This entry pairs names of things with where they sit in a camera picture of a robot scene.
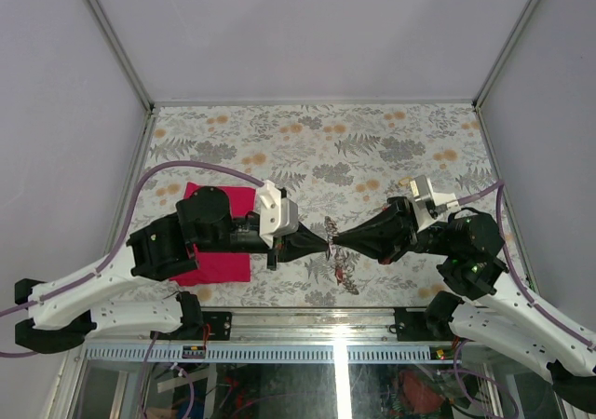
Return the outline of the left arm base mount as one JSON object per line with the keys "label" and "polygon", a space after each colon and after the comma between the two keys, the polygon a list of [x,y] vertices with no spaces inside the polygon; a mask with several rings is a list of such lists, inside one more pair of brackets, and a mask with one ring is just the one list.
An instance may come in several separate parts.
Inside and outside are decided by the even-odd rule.
{"label": "left arm base mount", "polygon": [[179,292],[176,301],[182,309],[181,327],[174,340],[229,341],[233,315],[229,311],[203,311],[198,298],[188,291]]}

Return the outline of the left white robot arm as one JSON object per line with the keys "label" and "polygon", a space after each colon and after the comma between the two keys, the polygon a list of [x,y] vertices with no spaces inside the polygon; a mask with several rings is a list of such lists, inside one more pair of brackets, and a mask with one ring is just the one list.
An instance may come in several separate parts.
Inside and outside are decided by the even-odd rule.
{"label": "left white robot arm", "polygon": [[98,262],[52,282],[18,281],[15,303],[27,317],[15,325],[16,345],[56,354],[92,337],[206,339],[200,302],[188,291],[161,301],[116,298],[195,270],[206,254],[262,254],[275,269],[328,248],[325,239],[299,223],[297,206],[284,190],[267,183],[256,200],[258,211],[235,217],[225,190],[201,186],[173,213],[135,231]]}

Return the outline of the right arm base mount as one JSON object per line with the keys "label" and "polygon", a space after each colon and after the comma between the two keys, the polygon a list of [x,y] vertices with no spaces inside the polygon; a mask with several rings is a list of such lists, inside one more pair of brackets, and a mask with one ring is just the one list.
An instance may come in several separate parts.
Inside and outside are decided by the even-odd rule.
{"label": "right arm base mount", "polygon": [[448,291],[440,291],[424,310],[394,308],[394,323],[388,327],[399,342],[452,341],[450,329],[454,312],[463,300]]}

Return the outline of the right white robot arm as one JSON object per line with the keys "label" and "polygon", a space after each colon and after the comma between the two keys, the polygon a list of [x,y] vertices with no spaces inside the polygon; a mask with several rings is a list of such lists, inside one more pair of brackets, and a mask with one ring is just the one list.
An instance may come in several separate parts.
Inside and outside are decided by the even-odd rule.
{"label": "right white robot arm", "polygon": [[437,270],[447,288],[425,311],[435,339],[459,337],[516,360],[568,404],[595,412],[595,334],[516,280],[499,259],[505,242],[497,221],[455,201],[439,205],[395,197],[388,207],[332,242],[380,264],[412,252],[444,257]]}

